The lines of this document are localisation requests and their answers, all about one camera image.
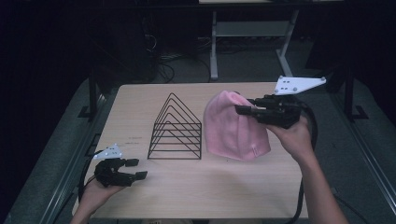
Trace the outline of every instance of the black wire rack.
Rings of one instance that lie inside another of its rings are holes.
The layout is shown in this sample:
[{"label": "black wire rack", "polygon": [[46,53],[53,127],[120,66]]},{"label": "black wire rack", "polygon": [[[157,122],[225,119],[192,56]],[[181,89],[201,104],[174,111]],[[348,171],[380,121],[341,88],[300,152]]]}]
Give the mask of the black wire rack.
[{"label": "black wire rack", "polygon": [[154,122],[148,149],[149,160],[200,160],[202,123],[170,93]]}]

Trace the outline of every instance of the pink fabric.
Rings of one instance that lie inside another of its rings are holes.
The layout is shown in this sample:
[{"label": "pink fabric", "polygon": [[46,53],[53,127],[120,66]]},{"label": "pink fabric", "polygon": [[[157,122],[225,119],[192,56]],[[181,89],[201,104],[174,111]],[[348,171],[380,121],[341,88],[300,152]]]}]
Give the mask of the pink fabric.
[{"label": "pink fabric", "polygon": [[204,112],[206,148],[209,152],[239,161],[252,161],[271,150],[264,124],[238,115],[235,105],[252,105],[234,91],[213,97]]}]

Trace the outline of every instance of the wire rack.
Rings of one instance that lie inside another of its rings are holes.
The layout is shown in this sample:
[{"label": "wire rack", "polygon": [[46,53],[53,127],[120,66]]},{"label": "wire rack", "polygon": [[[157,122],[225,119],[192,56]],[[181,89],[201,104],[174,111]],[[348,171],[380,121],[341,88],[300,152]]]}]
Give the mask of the wire rack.
[{"label": "wire rack", "polygon": [[174,94],[170,93],[154,122],[149,160],[200,160],[202,123]]}]

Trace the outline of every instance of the white bracket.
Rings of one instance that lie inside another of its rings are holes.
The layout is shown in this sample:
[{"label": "white bracket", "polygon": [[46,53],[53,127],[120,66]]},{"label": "white bracket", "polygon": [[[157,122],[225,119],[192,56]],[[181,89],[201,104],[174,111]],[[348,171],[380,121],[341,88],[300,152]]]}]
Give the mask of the white bracket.
[{"label": "white bracket", "polygon": [[114,144],[113,146],[106,147],[106,149],[104,149],[102,152],[94,155],[93,159],[94,160],[114,159],[114,158],[121,158],[121,157],[122,157],[122,153],[121,153],[119,146],[117,146],[117,144]]},{"label": "white bracket", "polygon": [[314,77],[282,77],[277,80],[275,95],[297,94],[326,83],[326,78]]}]

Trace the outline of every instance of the pink hat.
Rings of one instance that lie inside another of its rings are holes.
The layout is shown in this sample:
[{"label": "pink hat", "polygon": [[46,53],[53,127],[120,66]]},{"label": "pink hat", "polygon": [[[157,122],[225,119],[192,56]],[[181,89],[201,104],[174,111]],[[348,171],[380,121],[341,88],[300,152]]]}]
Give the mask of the pink hat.
[{"label": "pink hat", "polygon": [[268,133],[253,117],[238,115],[235,105],[254,106],[234,91],[222,91],[209,101],[204,112],[206,148],[219,156],[252,161],[271,150]]}]

